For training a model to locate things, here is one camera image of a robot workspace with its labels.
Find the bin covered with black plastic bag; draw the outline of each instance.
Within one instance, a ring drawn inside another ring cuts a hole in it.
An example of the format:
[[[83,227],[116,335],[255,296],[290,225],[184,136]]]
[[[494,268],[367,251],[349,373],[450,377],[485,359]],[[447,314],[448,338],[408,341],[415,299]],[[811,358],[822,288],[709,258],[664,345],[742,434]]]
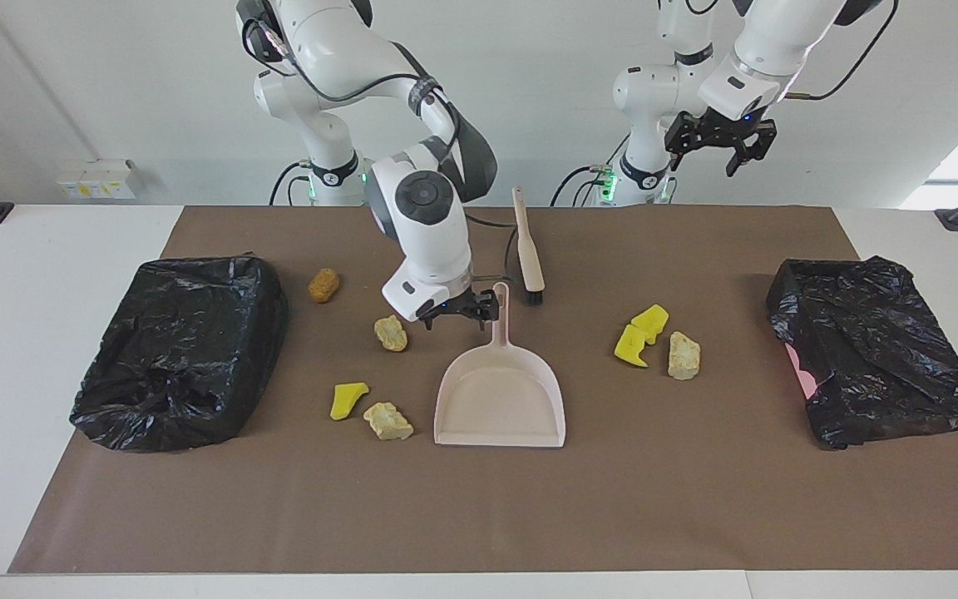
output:
[[[111,450],[167,452],[239,435],[276,367],[289,312],[252,255],[140,266],[69,420]]]
[[[807,413],[820,443],[958,431],[958,356],[904,266],[787,260],[768,313],[817,382]]]

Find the yellow sponge piece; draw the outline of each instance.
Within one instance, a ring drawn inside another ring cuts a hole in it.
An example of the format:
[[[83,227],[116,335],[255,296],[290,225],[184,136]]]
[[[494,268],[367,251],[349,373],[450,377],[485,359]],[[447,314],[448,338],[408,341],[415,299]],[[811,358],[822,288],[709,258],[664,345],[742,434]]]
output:
[[[335,403],[331,405],[331,420],[346,420],[353,406],[361,397],[368,394],[365,383],[335,384]]]
[[[649,364],[642,361],[642,349],[645,349],[645,331],[628,324],[627,329],[623,331],[623,336],[620,337],[620,342],[615,346],[615,357],[636,367],[649,368]]]
[[[636,315],[630,323],[638,327],[638,329],[645,331],[646,344],[656,345],[657,337],[660,337],[660,334],[664,331],[664,327],[668,326],[669,319],[670,315],[668,314],[668,310],[654,304],[649,310]]]

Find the black round joint cover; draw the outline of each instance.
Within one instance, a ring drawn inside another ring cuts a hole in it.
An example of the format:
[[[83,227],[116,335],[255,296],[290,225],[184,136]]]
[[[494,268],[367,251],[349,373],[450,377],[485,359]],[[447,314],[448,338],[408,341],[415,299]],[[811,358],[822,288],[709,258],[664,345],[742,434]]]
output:
[[[453,185],[441,173],[419,171],[402,179],[395,193],[398,209],[409,220],[437,225],[453,206]]]

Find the dustpan handle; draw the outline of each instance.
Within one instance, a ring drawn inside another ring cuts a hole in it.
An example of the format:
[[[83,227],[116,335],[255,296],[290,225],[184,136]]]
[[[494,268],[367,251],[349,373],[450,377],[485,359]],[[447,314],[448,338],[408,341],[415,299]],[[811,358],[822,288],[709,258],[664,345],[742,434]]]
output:
[[[497,321],[494,322],[493,344],[505,348],[509,344],[509,285],[498,281],[494,285],[494,295],[497,296],[497,303],[501,306],[498,311]]]

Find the beige food chunk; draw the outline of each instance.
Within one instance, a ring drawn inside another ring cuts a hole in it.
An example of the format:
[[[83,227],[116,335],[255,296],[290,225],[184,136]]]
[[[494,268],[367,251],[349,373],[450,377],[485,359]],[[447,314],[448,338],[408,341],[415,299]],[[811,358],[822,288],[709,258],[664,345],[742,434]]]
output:
[[[673,379],[690,380],[700,372],[700,345],[685,334],[672,334],[672,352],[668,357],[668,374]]]
[[[412,436],[413,428],[398,412],[397,406],[391,403],[376,404],[369,407],[364,413],[365,420],[372,425],[372,430],[381,441],[392,439],[408,439]]]
[[[317,304],[327,304],[338,291],[338,273],[331,269],[321,269],[309,283],[309,297]]]
[[[404,352],[409,346],[409,334],[395,315],[376,321],[376,337],[388,352]]]

